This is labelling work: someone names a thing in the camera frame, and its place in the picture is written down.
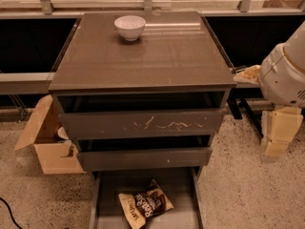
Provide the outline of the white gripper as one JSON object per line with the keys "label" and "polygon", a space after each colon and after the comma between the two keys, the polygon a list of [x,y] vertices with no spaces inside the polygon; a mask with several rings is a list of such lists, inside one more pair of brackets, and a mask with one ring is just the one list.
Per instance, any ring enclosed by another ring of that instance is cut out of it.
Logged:
{"label": "white gripper", "polygon": [[[260,65],[239,70],[234,76],[235,82],[258,84]],[[301,109],[276,105],[273,111],[263,111],[261,118],[262,140],[260,160],[274,163],[286,152],[303,121]]]}

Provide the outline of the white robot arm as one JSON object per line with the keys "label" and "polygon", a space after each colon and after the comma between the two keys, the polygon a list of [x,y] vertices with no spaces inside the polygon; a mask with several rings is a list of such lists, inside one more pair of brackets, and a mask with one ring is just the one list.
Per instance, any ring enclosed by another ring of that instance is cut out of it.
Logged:
{"label": "white robot arm", "polygon": [[238,83],[257,85],[264,98],[274,103],[263,111],[260,159],[271,163],[280,159],[295,138],[305,107],[305,22],[290,38],[277,44],[260,65],[234,75]]}

